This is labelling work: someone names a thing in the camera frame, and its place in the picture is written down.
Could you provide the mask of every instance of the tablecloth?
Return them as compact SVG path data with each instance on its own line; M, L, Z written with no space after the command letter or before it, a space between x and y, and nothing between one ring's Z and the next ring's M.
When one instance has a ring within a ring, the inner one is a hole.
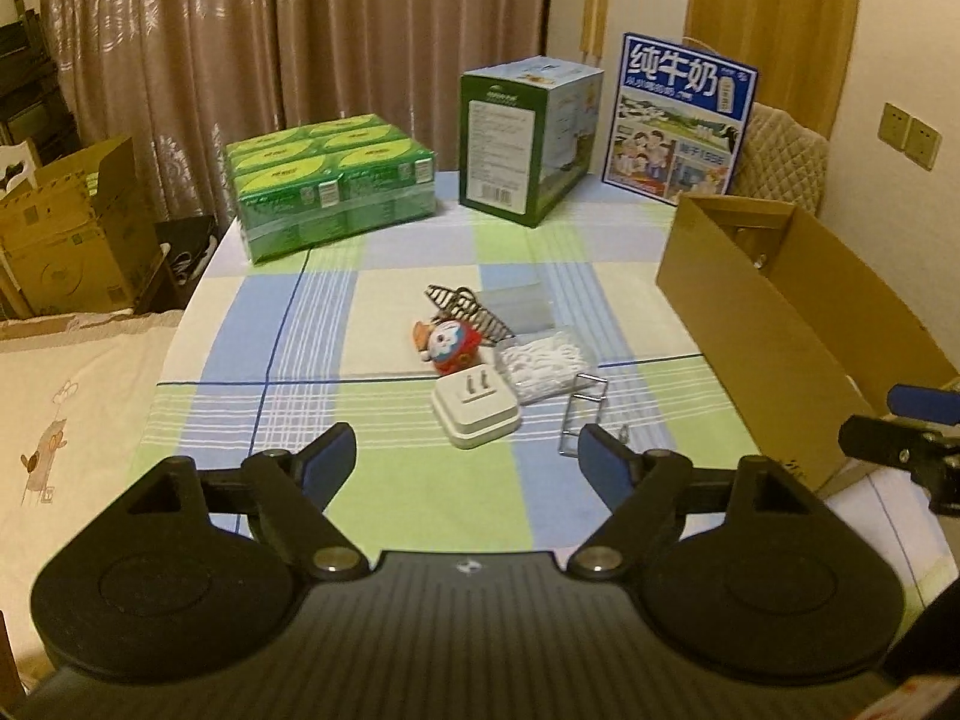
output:
M757 451L654 279L674 209L587 177L536 229L456 202L438 175L434 218L252 266L224 236L181 322L131 463L172 454L204 469L267 447L296 451L336 421L357 433L357 468L328 515L375 560L381 550L553 550L562 562L607 516L577 461L557 451L566 399L523 410L520 429L453 448L431 413L432 371L411 327L428 284L539 283L608 378L601 424L634 450L668 447L698 466ZM882 470L830 504L894 566L910 615L956 576L943 533L906 475ZM690 517L688 533L721 515ZM246 532L241 517L216 517Z

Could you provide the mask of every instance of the black bag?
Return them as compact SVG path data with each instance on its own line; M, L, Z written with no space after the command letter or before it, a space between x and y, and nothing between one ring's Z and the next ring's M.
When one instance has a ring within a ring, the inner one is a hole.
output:
M27 138L46 165L80 148L77 124L56 85L40 16L14 0L18 19L0 26L0 146Z

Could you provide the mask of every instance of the white power adapter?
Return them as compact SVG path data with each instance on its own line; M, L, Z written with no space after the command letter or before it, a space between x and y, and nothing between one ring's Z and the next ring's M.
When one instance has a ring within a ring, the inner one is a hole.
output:
M459 449L472 449L520 427L517 396L486 362L440 376L431 402L450 442Z

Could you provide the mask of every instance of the plaid tablecloth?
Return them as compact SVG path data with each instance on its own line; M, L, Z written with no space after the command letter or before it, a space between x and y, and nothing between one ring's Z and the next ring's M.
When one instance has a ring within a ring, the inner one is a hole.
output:
M523 410L514 435L453 448L431 413L432 374L411 342L433 306L428 284L541 283L557 324L574 325L610 380L601 424L630 429L698 466L733 467L757 447L654 284L673 208L589 177L539 228L460 207L438 176L440 212L264 266L236 226L217 250L171 346L136 478L172 454L236 466L267 447L297 450L352 424L357 469L328 508L372 559L383 549L554 550L563 560L607 512L557 451L566 399ZM956 575L923 495L880 471L834 508L887 557L914 608ZM693 517L688 530L717 517ZM217 524L244 532L239 517Z

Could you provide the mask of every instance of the barcode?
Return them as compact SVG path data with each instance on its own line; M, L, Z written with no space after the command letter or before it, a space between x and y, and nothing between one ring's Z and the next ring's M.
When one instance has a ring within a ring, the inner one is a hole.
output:
M340 187L337 186L336 181L328 181L320 185L320 205L323 208L329 208L338 202L340 202Z
M733 79L729 76L722 77L719 87L717 113L733 113Z
M500 203L501 205L510 205L514 201L514 194L509 189L500 189L493 184L484 184L480 188L480 194L485 200Z
M433 160L432 159L419 159L414 163L414 170L416 170L416 183L425 184L427 181L433 180Z

